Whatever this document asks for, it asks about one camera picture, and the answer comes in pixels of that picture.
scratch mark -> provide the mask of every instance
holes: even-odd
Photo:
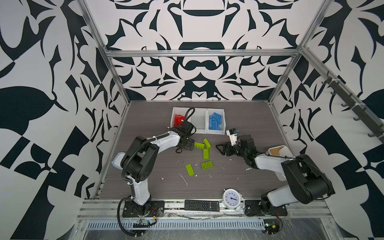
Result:
[[[181,176],[181,174],[179,174],[180,176]],[[181,176],[182,178],[183,178],[183,176]],[[188,183],[187,183],[187,181],[183,178],[183,180],[184,180],[184,182],[185,182],[185,184],[188,186]]]

clock face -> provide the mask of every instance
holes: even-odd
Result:
[[[236,206],[239,202],[239,196],[232,190],[226,192],[224,197],[225,202],[230,206]]]

white clock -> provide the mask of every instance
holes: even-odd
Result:
[[[240,211],[242,198],[241,194],[235,189],[227,189],[223,194],[223,204],[228,209]]]

green lego brick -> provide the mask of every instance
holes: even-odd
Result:
[[[205,144],[207,149],[211,149],[211,144],[209,144],[209,142],[208,142],[208,140],[206,138],[204,138],[203,143]]]
[[[201,163],[201,167],[203,169],[207,169],[207,168],[210,168],[210,167],[213,167],[213,166],[214,166],[214,164],[212,163],[212,161],[202,162]]]
[[[192,175],[195,174],[195,172],[194,172],[193,169],[192,169],[191,164],[188,164],[188,165],[186,165],[185,167],[187,168],[188,174],[189,174],[190,176],[192,176]]]
[[[204,149],[204,146],[205,146],[204,143],[195,142],[195,148],[201,148],[201,149]]]
[[[203,158],[209,159],[209,149],[203,149]]]

black remote control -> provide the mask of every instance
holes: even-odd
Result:
[[[219,212],[220,206],[218,201],[186,200],[184,210]]]

